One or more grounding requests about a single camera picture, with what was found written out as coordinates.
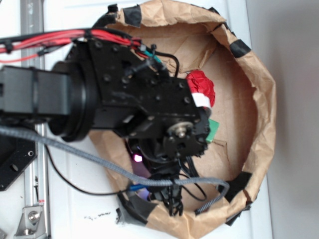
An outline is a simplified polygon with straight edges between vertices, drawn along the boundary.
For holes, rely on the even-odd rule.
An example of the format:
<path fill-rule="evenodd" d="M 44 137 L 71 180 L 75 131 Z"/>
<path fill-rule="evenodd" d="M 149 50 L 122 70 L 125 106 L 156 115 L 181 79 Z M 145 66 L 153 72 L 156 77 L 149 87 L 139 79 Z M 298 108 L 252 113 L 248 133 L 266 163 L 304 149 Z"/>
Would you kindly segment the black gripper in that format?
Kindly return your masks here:
<path fill-rule="evenodd" d="M 192 159 L 179 160 L 178 162 L 159 164 L 155 163 L 150 168 L 150 179 L 153 180 L 174 180 L 179 179 L 180 172 L 184 172 L 186 178 L 196 177 L 197 170 L 195 169 Z M 148 187 L 148 200 L 157 200 L 163 202 L 168 209 L 170 216 L 181 216 L 183 214 L 182 203 L 182 187 L 179 185 Z"/>

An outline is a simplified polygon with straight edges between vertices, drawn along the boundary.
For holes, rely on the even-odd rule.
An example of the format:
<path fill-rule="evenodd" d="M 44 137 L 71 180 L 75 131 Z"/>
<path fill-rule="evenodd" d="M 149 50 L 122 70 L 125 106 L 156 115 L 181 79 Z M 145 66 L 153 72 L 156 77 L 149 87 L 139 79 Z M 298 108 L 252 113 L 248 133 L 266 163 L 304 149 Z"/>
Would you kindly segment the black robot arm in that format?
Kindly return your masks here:
<path fill-rule="evenodd" d="M 47 123 L 66 142 L 107 129 L 143 156 L 153 179 L 178 179 L 207 149 L 210 109 L 154 57 L 108 41 L 76 41 L 51 71 L 4 66 L 1 124 Z"/>

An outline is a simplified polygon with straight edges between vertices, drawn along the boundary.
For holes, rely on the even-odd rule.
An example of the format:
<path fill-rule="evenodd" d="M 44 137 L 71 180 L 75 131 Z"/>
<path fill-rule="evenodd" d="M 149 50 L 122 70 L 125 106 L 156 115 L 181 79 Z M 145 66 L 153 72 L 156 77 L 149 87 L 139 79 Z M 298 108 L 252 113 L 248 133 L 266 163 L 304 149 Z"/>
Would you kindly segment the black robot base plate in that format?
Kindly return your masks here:
<path fill-rule="evenodd" d="M 6 191 L 37 156 L 34 141 L 0 136 L 0 191 Z"/>

